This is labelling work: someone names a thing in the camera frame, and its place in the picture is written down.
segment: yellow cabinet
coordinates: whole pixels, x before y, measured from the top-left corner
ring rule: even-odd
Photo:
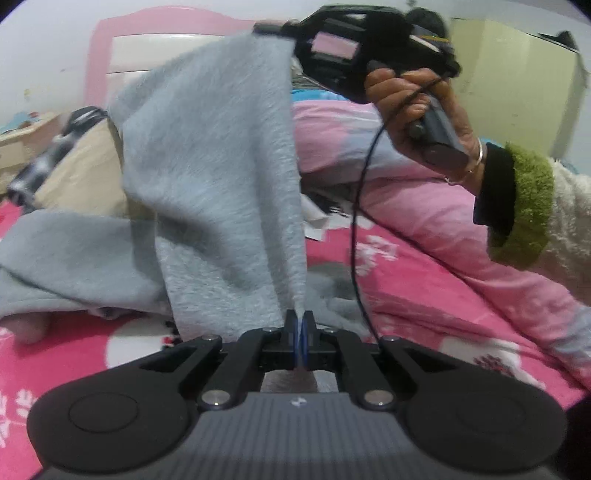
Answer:
[[[476,133],[562,158],[586,89],[580,55],[490,20],[452,22],[453,87]]]

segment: pink bedspread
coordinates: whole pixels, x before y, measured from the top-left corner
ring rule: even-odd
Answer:
[[[492,262],[487,230],[472,222],[474,197],[441,181],[376,180],[363,207],[377,221],[413,239],[444,262],[507,318],[591,389],[591,308],[542,275]]]
[[[8,232],[8,229],[17,221],[21,214],[21,209],[15,207],[6,200],[0,201],[0,239]]]
[[[14,209],[0,206],[0,215],[5,215],[2,231],[14,221]],[[346,215],[332,214],[324,241],[307,241],[310,264],[348,263],[349,222]],[[565,408],[583,397],[585,390],[558,361],[522,337],[464,281],[367,219],[360,219],[358,274],[380,334],[536,385]],[[48,336],[31,346],[15,344],[0,329],[2,478],[26,480],[40,467],[25,431],[36,398],[69,380],[158,351],[171,335],[154,319],[106,321],[85,313],[56,315]]]

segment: finger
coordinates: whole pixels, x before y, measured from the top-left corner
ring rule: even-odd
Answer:
[[[377,83],[383,82],[384,80],[396,78],[396,72],[390,69],[377,69],[368,73],[365,77],[365,89],[373,87]]]
[[[392,95],[388,95],[386,98],[383,98],[374,105],[378,108],[384,121],[387,121],[392,115],[392,113],[400,107],[400,104],[402,104],[406,100],[406,98],[412,94],[412,90],[403,90],[402,92],[397,92],[393,93]],[[413,105],[427,105],[428,102],[428,97],[422,96],[420,98],[417,97],[416,99],[414,99]]]
[[[404,108],[391,122],[388,124],[388,131],[402,133],[408,124],[419,120],[425,115],[428,105],[410,105]]]
[[[439,75],[430,69],[410,70],[402,74],[402,78],[410,83],[426,85],[439,78]],[[449,82],[439,82],[430,88],[430,91],[439,99],[445,100],[452,92]]]
[[[365,93],[370,102],[377,103],[393,93],[402,92],[404,90],[415,91],[420,87],[416,83],[411,83],[402,78],[389,78],[383,80],[369,88],[366,88]]]

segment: black cable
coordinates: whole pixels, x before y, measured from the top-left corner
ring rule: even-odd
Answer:
[[[369,331],[371,332],[372,336],[375,338],[376,341],[379,340],[378,331],[376,330],[374,324],[371,322],[369,318],[367,310],[365,310],[365,306],[361,301],[361,293],[359,291],[359,284],[357,283],[357,215],[359,210],[361,209],[361,193],[363,190],[363,186],[365,185],[365,177],[367,176],[369,165],[371,163],[372,156],[374,154],[375,147],[378,145],[379,138],[385,132],[389,123],[396,118],[396,116],[405,109],[411,102],[418,97],[422,93],[426,93],[431,87],[442,82],[449,78],[449,75],[442,75],[427,84],[423,87],[419,88],[419,90],[413,92],[409,96],[407,96],[404,101],[398,105],[394,109],[394,111],[390,114],[390,116],[386,119],[386,121],[382,124],[379,130],[374,135],[374,139],[371,142],[371,146],[365,156],[365,162],[363,164],[363,169],[361,170],[361,175],[359,176],[359,180],[357,182],[357,189],[355,192],[355,199],[353,200],[352,206],[352,215],[351,215],[351,258],[350,258],[350,265],[351,265],[351,283],[353,284],[353,290],[355,291],[355,299],[357,300],[357,304],[359,305],[359,310],[361,310],[361,315],[363,316],[363,320],[365,321]]]

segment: black and white fabric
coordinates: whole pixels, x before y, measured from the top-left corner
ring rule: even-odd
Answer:
[[[291,60],[291,88],[293,90],[324,90],[325,87],[304,75],[297,58]]]
[[[95,106],[73,112],[61,135],[53,140],[47,150],[33,158],[10,182],[7,188],[8,200],[22,206],[25,211],[34,210],[36,191],[82,135],[106,117],[107,112]]]

